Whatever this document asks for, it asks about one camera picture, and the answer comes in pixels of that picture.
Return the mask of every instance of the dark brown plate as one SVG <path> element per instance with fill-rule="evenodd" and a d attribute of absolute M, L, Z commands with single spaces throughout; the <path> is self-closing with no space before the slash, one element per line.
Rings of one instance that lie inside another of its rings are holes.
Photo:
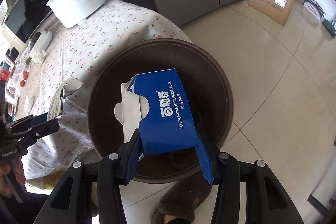
<path fill-rule="evenodd" d="M 172 68 L 177 70 L 189 104 L 196 106 L 205 134 L 219 148 L 223 145 L 232 123 L 233 98 L 222 68 L 210 54 L 192 43 L 153 39 L 113 58 L 93 88 L 87 112 L 88 127 L 101 157 L 117 152 L 124 140 L 122 125 L 114 116 L 114 106 L 121 101 L 121 83 L 139 73 Z M 139 162 L 134 180 L 173 182 L 199 169 L 190 153 L 149 156 Z"/>

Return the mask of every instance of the human hand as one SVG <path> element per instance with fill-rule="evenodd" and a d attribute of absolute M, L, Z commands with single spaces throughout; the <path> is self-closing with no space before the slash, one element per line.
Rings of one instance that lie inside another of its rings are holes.
<path fill-rule="evenodd" d="M 11 166 L 9 165 L 9 163 L 0 164 L 0 195 L 6 198 L 10 198 L 13 195 L 13 193 L 11 192 L 11 189 L 7 185 L 7 182 L 4 178 L 4 175 L 9 174 L 10 171 L 11 171 Z M 25 178 L 25 172 L 23 170 L 23 164 L 22 164 L 21 158 L 18 158 L 18 161 L 13 171 L 14 171 L 17 182 L 21 184 L 25 184 L 26 178 Z"/>

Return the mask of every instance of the person's foot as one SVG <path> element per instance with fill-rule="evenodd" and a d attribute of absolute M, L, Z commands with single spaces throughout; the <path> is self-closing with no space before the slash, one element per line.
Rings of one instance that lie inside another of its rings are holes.
<path fill-rule="evenodd" d="M 162 224 L 165 215 L 193 222 L 195 210 L 209 196 L 211 188 L 201 171 L 176 182 L 153 208 L 151 224 Z"/>

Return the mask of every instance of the tiled floor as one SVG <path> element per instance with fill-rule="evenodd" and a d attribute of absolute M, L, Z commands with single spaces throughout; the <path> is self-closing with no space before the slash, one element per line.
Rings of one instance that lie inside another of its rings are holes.
<path fill-rule="evenodd" d="M 221 150 L 242 161 L 263 159 L 305 223 L 313 223 L 307 198 L 336 156 L 336 39 L 311 24 L 301 7 L 296 0 L 282 27 L 237 1 L 182 30 L 218 61 L 231 84 L 234 118 Z M 122 188 L 129 223 L 149 223 L 149 212 L 170 187 L 132 182 Z M 213 187 L 194 223 L 210 223 L 216 193 Z"/>

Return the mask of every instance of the cherry print tablecloth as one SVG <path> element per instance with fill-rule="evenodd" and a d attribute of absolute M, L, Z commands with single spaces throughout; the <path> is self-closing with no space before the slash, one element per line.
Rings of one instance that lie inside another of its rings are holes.
<path fill-rule="evenodd" d="M 51 15 L 40 29 L 51 30 L 53 40 L 43 64 L 29 64 L 29 77 L 21 90 L 16 119 L 26 116 L 26 95 L 34 97 L 29 114 L 39 115 L 48 111 L 53 94 L 64 80 L 73 76 L 83 85 L 67 97 L 59 119 L 60 130 L 28 148 L 23 157 L 28 180 L 66 169 L 78 155 L 93 148 L 86 124 L 86 104 L 100 71 L 116 54 L 154 38 L 189 41 L 160 14 L 121 0 L 108 0 L 80 26 L 66 29 Z M 28 50 L 21 58 L 27 56 Z"/>

